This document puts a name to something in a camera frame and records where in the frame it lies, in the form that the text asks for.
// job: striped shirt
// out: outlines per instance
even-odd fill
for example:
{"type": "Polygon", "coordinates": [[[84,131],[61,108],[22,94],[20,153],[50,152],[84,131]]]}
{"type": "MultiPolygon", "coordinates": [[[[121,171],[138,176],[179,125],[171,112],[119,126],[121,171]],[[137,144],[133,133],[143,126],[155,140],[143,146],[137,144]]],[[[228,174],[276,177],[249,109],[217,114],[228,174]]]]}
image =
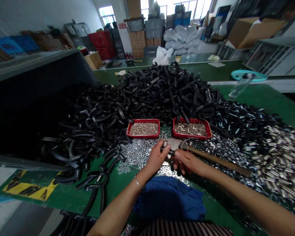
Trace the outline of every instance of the striped shirt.
{"type": "Polygon", "coordinates": [[[128,225],[125,236],[233,236],[230,228],[202,222],[173,222],[157,219],[146,227],[128,225]]]}

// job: window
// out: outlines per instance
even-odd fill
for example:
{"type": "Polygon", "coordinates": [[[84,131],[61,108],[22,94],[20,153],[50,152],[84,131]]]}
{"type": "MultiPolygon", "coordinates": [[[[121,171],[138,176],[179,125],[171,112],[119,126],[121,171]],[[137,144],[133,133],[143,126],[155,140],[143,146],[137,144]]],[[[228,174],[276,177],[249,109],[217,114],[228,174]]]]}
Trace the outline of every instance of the window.
{"type": "MultiPolygon", "coordinates": [[[[191,11],[191,20],[200,19],[206,16],[207,11],[210,8],[212,0],[154,0],[160,5],[161,13],[164,13],[165,18],[167,15],[172,15],[175,13],[175,6],[183,4],[185,11],[191,11]]],[[[148,0],[141,0],[141,12],[144,17],[147,18],[148,15],[148,0]]]]}
{"type": "Polygon", "coordinates": [[[99,13],[103,19],[104,26],[110,24],[110,26],[113,28],[112,23],[116,21],[116,18],[112,6],[100,8],[99,13]]]}

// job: hammer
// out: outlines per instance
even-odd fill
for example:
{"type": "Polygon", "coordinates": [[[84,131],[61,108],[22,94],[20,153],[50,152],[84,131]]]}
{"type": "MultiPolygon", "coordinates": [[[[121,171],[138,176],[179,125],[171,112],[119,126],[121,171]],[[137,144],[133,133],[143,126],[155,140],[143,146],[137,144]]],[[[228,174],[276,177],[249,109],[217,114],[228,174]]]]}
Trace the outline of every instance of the hammer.
{"type": "Polygon", "coordinates": [[[231,170],[237,171],[238,173],[240,173],[242,175],[245,175],[247,177],[251,177],[251,172],[249,170],[246,170],[246,169],[244,169],[242,167],[239,167],[239,166],[237,166],[237,165],[235,165],[233,163],[230,163],[230,162],[225,161],[225,160],[223,160],[221,158],[218,158],[218,157],[213,156],[211,154],[208,154],[206,152],[202,152],[202,151],[200,151],[198,149],[195,149],[195,148],[187,145],[186,142],[189,141],[189,140],[190,139],[186,139],[186,140],[182,141],[179,148],[185,149],[185,150],[190,151],[190,152],[192,152],[192,153],[194,153],[196,155],[199,155],[200,157],[203,157],[203,158],[205,158],[205,159],[207,159],[209,161],[213,161],[213,162],[215,162],[217,164],[220,164],[222,166],[225,166],[225,167],[227,167],[227,168],[229,168],[231,170]]]}

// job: yellow and black tape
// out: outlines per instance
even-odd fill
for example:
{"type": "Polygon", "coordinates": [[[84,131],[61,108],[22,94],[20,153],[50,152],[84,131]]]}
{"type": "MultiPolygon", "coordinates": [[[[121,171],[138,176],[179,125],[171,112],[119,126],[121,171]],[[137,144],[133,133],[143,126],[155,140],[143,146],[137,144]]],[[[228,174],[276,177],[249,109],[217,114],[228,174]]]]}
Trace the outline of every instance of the yellow and black tape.
{"type": "Polygon", "coordinates": [[[54,191],[58,183],[54,184],[54,179],[47,187],[41,187],[39,185],[20,182],[19,179],[26,173],[26,170],[20,171],[16,177],[14,177],[7,186],[2,190],[3,192],[18,195],[22,197],[28,197],[40,201],[46,201],[51,193],[54,191]]]}

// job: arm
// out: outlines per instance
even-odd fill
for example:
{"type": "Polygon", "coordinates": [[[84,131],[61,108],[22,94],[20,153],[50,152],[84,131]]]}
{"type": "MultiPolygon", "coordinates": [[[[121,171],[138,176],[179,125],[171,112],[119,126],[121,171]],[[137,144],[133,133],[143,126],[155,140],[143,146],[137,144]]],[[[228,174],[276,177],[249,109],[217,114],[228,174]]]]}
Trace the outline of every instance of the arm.
{"type": "MultiPolygon", "coordinates": [[[[159,141],[153,148],[146,166],[136,176],[138,183],[144,186],[147,181],[159,170],[167,156],[170,145],[160,151],[163,140],[159,141]]],[[[133,179],[127,187],[107,206],[87,236],[116,235],[119,236],[132,212],[138,196],[142,189],[133,179]]]]}
{"type": "Polygon", "coordinates": [[[243,210],[269,235],[295,235],[295,215],[269,198],[237,182],[223,172],[205,164],[189,152],[175,151],[176,162],[208,178],[229,192],[243,210]]]}

